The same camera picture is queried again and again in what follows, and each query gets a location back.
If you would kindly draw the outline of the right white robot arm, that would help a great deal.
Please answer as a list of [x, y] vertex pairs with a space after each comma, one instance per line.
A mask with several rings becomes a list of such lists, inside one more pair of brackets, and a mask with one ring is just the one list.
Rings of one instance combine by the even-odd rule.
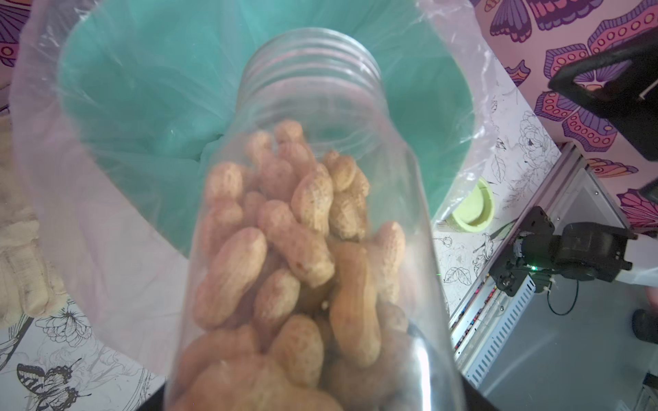
[[[580, 106], [599, 122], [626, 135], [649, 162], [657, 160], [657, 31], [569, 63], [549, 82], [553, 101]], [[536, 205], [505, 247], [492, 271], [498, 286], [513, 295], [512, 283], [532, 274], [562, 275], [577, 281], [613, 282], [632, 270], [625, 260], [639, 236], [627, 228], [593, 222], [567, 224], [560, 234]]]

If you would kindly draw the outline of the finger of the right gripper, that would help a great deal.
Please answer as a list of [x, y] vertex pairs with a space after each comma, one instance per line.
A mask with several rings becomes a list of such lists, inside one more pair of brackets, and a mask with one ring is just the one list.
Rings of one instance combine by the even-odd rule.
[[[578, 75], [625, 65], [596, 91], [575, 82]], [[657, 160], [657, 30], [560, 69], [548, 87], [586, 111], [607, 119], [648, 161]]]

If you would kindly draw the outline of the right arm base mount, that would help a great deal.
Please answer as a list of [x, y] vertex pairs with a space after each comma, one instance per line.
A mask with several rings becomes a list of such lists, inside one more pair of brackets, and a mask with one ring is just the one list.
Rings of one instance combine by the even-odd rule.
[[525, 211], [525, 214], [512, 226], [488, 270], [488, 275], [499, 291], [514, 297], [531, 272], [522, 257], [520, 246], [522, 239], [526, 236], [551, 235], [554, 232], [555, 225], [540, 206], [534, 205]]

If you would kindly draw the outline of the clear jar of peanuts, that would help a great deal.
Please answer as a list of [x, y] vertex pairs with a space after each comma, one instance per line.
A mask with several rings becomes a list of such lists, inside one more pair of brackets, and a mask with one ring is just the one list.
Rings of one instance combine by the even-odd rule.
[[463, 410], [416, 157], [326, 28], [243, 71], [190, 253], [166, 410]]

